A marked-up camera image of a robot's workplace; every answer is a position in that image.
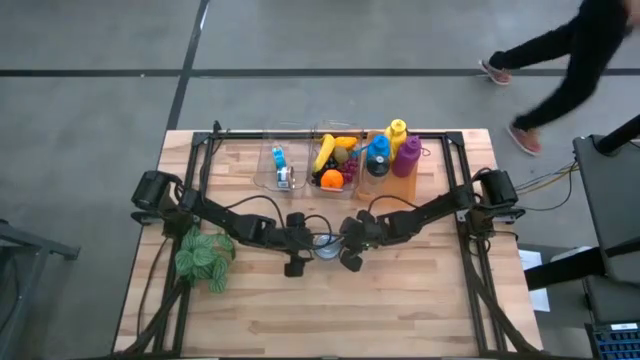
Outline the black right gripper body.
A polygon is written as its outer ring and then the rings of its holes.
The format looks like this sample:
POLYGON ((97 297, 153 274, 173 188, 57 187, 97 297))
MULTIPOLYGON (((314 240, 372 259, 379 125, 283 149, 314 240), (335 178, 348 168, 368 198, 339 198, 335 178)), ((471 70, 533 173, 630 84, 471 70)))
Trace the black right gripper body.
POLYGON ((381 228, 375 217, 366 210, 360 210, 356 217, 347 217, 340 231, 350 229, 350 236, 341 241, 342 249, 348 249, 350 255, 340 263, 351 272, 359 272, 363 259, 360 254, 368 249, 377 249, 381 244, 381 228))

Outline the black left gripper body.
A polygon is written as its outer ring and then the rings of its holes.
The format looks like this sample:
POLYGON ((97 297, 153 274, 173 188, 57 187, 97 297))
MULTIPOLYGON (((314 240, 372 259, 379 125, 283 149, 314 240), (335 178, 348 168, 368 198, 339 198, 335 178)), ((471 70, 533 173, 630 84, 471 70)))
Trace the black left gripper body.
POLYGON ((305 265, 301 259, 303 250, 313 250, 309 239, 311 230, 306 226, 305 215, 294 212, 286 217, 286 226, 271 231, 271 245, 278 251, 288 254, 290 260, 284 265, 284 275, 289 278, 302 277, 305 265))

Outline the wide tin can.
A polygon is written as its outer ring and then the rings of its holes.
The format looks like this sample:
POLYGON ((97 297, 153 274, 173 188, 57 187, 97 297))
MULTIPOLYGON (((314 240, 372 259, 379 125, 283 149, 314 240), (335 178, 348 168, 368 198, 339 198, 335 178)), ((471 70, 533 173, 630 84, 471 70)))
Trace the wide tin can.
POLYGON ((341 238, 336 235, 323 234, 314 239, 313 252, 323 260, 331 260, 338 257, 341 249, 341 238))

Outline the orange fruit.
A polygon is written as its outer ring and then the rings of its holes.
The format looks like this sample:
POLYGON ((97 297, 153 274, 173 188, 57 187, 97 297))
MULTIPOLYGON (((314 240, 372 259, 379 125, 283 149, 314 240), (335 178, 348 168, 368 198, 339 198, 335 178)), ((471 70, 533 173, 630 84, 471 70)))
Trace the orange fruit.
POLYGON ((340 171, 328 169, 320 178, 320 186, 323 189, 341 190, 344 186, 344 177, 340 171))

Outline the red grape bunch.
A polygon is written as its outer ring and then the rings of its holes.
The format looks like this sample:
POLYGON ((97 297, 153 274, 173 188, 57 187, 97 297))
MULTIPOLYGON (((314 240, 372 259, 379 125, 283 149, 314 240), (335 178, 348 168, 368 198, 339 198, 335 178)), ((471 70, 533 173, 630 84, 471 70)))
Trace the red grape bunch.
POLYGON ((340 165, 339 171, 342 174, 344 184, 351 184, 358 175, 359 162, 357 158, 349 158, 340 165))

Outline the dark purple grape bunch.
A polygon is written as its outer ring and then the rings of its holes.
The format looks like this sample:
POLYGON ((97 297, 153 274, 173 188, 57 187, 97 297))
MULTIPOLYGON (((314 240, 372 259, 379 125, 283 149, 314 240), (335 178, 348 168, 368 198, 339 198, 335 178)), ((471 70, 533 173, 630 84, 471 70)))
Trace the dark purple grape bunch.
POLYGON ((323 165, 323 167, 315 171, 311 174, 311 184, 317 187, 321 186, 321 178, 327 170, 334 168, 334 161, 332 158, 329 158, 327 162, 323 165))

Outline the clear bottle with black cap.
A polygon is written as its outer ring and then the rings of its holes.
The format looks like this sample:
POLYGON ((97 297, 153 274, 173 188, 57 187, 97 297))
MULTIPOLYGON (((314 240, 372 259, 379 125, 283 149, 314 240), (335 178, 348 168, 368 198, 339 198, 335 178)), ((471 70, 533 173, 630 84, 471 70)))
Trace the clear bottle with black cap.
POLYGON ((369 197, 379 195, 383 190, 389 170, 390 161, 388 156, 367 156, 361 173, 360 194, 369 197))

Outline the yellow banana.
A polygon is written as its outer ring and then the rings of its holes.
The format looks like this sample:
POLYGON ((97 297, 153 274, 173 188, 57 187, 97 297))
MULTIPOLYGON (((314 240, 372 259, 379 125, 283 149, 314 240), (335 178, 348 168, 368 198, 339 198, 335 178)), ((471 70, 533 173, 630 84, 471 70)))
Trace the yellow banana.
POLYGON ((327 162, 334 150, 335 138, 331 134, 325 134, 322 137, 322 144, 320 151, 318 152, 312 167, 312 171, 320 170, 327 162))

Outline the blue plastic bottle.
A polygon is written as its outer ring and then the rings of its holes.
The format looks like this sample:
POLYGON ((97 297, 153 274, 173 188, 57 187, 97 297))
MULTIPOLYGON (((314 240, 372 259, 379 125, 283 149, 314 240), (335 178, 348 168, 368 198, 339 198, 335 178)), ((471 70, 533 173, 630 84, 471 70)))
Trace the blue plastic bottle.
POLYGON ((389 158, 391 155, 390 141, 385 135, 375 135, 368 145, 354 150, 352 158, 363 156, 365 159, 382 156, 389 158))

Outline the magenta plastic bottle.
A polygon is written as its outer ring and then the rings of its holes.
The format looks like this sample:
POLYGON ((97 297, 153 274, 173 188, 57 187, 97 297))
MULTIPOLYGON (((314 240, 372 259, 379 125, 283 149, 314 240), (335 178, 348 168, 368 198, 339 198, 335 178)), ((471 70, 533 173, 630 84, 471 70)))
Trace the magenta plastic bottle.
POLYGON ((408 136, 405 142, 400 145, 391 170, 396 177, 407 177, 412 173, 419 159, 429 154, 430 151, 423 148, 419 136, 408 136))

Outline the yellow plastic bottle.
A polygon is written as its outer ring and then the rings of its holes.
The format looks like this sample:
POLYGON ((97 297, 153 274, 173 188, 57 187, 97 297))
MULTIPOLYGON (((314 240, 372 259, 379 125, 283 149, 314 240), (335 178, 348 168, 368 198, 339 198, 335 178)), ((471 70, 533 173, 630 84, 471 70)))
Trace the yellow plastic bottle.
POLYGON ((407 125, 402 119, 394 119, 384 131, 385 137, 389 140, 390 161, 394 162, 399 147, 406 141, 407 125))

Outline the clear plastic bin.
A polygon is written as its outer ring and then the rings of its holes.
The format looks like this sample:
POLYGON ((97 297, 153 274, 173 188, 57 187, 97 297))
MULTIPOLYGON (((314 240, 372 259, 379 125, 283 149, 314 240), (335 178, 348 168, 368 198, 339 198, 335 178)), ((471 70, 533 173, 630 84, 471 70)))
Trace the clear plastic bin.
POLYGON ((264 131, 259 143, 259 157, 253 182, 256 186, 271 192, 285 193, 291 196, 301 192, 307 185, 311 145, 310 130, 264 131), (284 150, 287 166, 294 170, 295 188, 290 191, 279 190, 276 186, 276 171, 272 157, 272 147, 281 146, 284 150))
MULTIPOLYGON (((354 150, 357 150, 364 146, 364 135, 365 135, 364 130, 361 128, 357 128, 352 123, 342 122, 337 120, 325 120, 325 121, 319 122, 311 130, 310 159, 309 159, 309 167, 307 171, 306 181, 311 186, 312 194, 314 196, 324 196, 324 197, 331 197, 331 198, 343 198, 343 199, 351 198, 354 195, 355 191, 357 190, 357 186, 358 186, 358 179, 359 179, 359 173, 360 173, 360 167, 361 167, 360 165, 361 156, 356 157, 359 162, 359 170, 358 170, 357 177, 354 179, 354 181, 351 184, 344 184, 341 190, 323 189, 321 186, 317 187, 311 184, 311 174, 313 173, 312 171, 313 163, 318 152, 320 151, 321 144, 322 144, 322 137, 325 134, 331 134, 334 138, 340 137, 340 136, 357 137, 359 139, 359 143, 354 148, 354 150)), ((333 152, 329 158, 332 158, 334 161, 333 169, 339 171, 341 164, 338 164, 335 161, 335 159, 333 158, 333 152)))

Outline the orange translucent bin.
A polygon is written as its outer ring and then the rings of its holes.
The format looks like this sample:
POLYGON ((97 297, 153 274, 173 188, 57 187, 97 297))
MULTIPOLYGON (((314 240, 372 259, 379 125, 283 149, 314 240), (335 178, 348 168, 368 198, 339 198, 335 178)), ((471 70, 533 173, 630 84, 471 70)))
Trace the orange translucent bin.
MULTIPOLYGON (((370 132, 367 135, 366 145, 369 144, 369 142, 373 139, 375 135, 384 135, 384 133, 370 132)), ((361 156, 361 161, 360 161, 361 167, 360 167, 360 173, 359 173, 359 179, 358 179, 358 186, 356 190, 356 195, 359 199, 361 199, 362 201, 369 202, 379 196, 395 196, 408 202, 413 202, 415 200, 418 163, 416 164, 415 168, 413 169, 412 173, 409 176, 404 178, 399 178, 399 177, 396 177, 391 170, 393 162, 390 161, 390 157, 389 157, 390 170, 388 173, 388 177, 384 183, 383 190, 379 195, 375 197, 369 197, 369 196, 361 195, 359 191, 360 179, 361 179, 361 173, 362 173, 364 161, 365 161, 365 158, 361 156)))

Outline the green potted plant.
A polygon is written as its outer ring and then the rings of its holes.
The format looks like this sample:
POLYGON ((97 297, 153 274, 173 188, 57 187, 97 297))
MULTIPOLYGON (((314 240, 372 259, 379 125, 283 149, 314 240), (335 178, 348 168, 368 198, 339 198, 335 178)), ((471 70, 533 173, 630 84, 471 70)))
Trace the green potted plant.
POLYGON ((235 258, 235 246, 227 233, 207 234, 192 226, 182 238, 174 263, 177 274, 186 278, 191 287, 207 283, 211 293, 221 294, 227 288, 235 258))

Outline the white paper sheet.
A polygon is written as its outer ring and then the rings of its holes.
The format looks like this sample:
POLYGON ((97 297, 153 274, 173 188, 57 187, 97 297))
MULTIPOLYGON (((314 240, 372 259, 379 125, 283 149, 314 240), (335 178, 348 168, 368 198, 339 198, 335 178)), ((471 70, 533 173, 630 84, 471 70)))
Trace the white paper sheet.
POLYGON ((525 272, 525 278, 529 288, 528 294, 533 309, 536 312, 549 313, 551 307, 547 289, 544 287, 537 288, 535 278, 530 274, 532 269, 543 265, 541 253, 530 250, 519 250, 518 253, 522 268, 525 272))

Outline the black side table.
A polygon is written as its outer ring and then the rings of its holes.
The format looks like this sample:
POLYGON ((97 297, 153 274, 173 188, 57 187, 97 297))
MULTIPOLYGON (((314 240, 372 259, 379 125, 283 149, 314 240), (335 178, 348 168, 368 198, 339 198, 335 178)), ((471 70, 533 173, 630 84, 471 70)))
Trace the black side table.
POLYGON ((573 140, 606 273, 640 285, 640 114, 607 135, 573 140))

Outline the grey metal table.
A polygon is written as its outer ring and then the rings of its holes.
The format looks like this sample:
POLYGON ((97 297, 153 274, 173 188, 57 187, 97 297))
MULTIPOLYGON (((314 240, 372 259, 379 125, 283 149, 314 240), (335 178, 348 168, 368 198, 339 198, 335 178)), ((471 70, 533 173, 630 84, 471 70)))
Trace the grey metal table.
POLYGON ((14 354, 48 257, 57 254, 73 261, 79 252, 79 247, 34 235, 0 219, 0 280, 9 267, 14 274, 15 294, 0 323, 0 360, 8 360, 14 354))

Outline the person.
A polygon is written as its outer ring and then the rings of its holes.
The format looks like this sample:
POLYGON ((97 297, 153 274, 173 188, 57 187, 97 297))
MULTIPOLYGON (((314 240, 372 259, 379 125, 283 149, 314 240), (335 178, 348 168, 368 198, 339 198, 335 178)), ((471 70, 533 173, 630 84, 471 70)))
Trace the person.
POLYGON ((560 85, 540 104, 508 125, 508 134, 525 153, 541 151, 539 130, 572 112, 596 91, 605 69, 623 41, 640 27, 640 0, 583 0, 567 23, 480 61, 496 84, 507 85, 511 72, 569 58, 560 85))

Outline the black aluminium table frame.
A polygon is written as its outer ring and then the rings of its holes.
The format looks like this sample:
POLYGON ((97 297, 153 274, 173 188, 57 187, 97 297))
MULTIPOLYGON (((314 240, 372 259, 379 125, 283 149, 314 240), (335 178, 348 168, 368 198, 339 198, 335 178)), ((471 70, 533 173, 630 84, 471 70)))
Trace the black aluminium table frame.
MULTIPOLYGON (((467 160, 495 167, 486 129, 418 130, 431 155, 417 167, 416 201, 426 202, 471 178, 467 160)), ((235 131, 213 156, 209 196, 223 205, 255 194, 268 195, 283 214, 319 213, 334 231, 368 202, 314 196, 309 185, 293 197, 253 184, 259 131, 235 131)), ((144 226, 111 359, 211 358, 220 360, 313 358, 325 360, 479 357, 496 349, 499 325, 479 297, 470 299, 462 255, 482 278, 491 271, 494 294, 506 316, 529 344, 542 341, 529 298, 517 243, 498 233, 478 259, 468 251, 464 224, 450 215, 404 245, 367 251, 360 272, 337 260, 315 260, 303 277, 286 278, 288 256, 236 245, 228 289, 221 295, 206 284, 178 290, 158 337, 146 351, 122 353, 135 342, 136 319, 151 269, 164 237, 159 223, 144 226)))

